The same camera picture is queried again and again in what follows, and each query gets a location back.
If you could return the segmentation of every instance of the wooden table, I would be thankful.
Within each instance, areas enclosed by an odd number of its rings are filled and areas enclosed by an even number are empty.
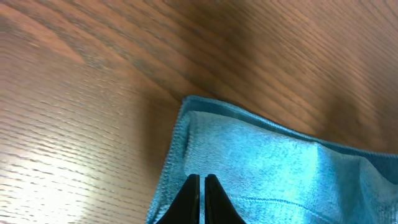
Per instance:
[[[1,223],[143,223],[182,99],[398,153],[398,1],[6,0]]]

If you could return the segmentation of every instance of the brown wood grain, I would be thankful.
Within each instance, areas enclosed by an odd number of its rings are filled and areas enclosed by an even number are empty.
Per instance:
[[[6,0],[1,223],[144,223],[183,97],[398,153],[398,2]]]

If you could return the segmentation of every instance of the teal cloth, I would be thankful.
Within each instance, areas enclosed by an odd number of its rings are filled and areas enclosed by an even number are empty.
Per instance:
[[[398,223],[398,155],[300,134],[237,106],[183,102],[146,223],[189,174],[216,174],[246,223]]]

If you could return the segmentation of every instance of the folded cloth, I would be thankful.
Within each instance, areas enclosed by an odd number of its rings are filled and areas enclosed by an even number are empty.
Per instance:
[[[398,223],[398,155],[313,138],[218,100],[184,100],[146,223],[189,174],[201,176],[201,223],[208,174],[246,223]]]

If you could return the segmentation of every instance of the blue towel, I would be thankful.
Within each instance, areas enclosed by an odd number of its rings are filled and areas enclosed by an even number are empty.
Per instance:
[[[189,174],[216,174],[246,223],[398,223],[398,155],[322,141],[231,104],[189,96],[146,223]]]

